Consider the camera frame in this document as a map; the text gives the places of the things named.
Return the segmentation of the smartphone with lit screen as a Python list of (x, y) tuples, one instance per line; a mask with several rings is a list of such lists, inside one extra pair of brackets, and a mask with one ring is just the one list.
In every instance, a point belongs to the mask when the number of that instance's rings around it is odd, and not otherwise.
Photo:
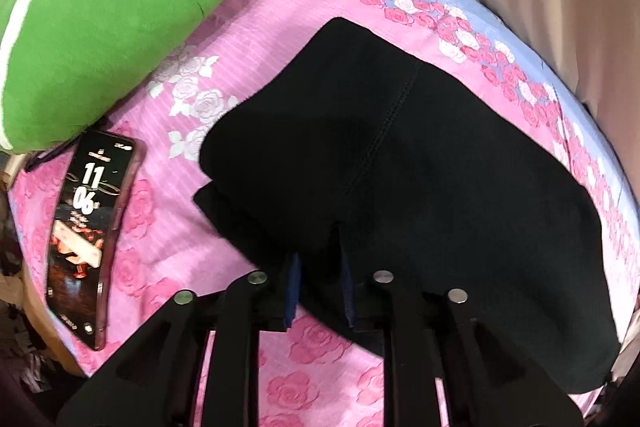
[(44, 297), (66, 329), (94, 351), (105, 345), (114, 252), (142, 153), (141, 143), (128, 136), (85, 132), (54, 210)]

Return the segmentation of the pink floral bed sheet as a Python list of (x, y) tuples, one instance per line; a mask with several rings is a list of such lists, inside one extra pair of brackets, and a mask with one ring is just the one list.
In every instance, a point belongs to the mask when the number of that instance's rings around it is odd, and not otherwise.
[[(88, 376), (181, 287), (208, 294), (250, 269), (192, 202), (206, 180), (198, 150), (210, 127), (253, 95), (333, 17), (344, 16), (456, 76), (548, 150), (596, 203), (619, 340), (639, 287), (638, 213), (596, 124), (552, 69), (475, 0), (224, 0), (112, 114), (114, 132), (146, 145), (122, 218), (106, 343), (93, 351), (48, 310), (54, 340)], [(22, 173), (10, 192), (35, 303), (46, 239), (72, 153)], [(382, 361), (298, 309), (292, 333), (264, 334), (259, 425), (382, 426)]]

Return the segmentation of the black pants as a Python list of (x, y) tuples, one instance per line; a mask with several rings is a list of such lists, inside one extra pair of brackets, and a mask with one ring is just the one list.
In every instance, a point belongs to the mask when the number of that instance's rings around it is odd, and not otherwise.
[(568, 393), (620, 350), (591, 197), (456, 78), (342, 18), (206, 135), (194, 196), (300, 303), (347, 335), (347, 277), (466, 291)]

